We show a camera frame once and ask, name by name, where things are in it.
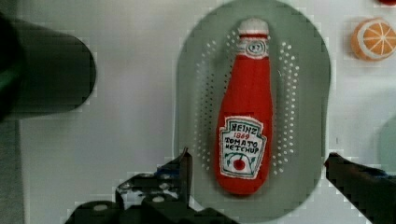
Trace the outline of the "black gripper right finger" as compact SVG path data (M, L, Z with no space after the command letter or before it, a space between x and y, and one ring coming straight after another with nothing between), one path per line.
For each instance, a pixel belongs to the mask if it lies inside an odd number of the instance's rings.
M372 224L395 224L395 176L330 153L325 161L326 178Z

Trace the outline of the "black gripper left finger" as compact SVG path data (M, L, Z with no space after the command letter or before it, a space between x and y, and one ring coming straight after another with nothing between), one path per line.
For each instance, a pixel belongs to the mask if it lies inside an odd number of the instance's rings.
M237 224L213 208L190 206L192 156L187 149L154 173L134 175L116 200L79 205L64 224Z

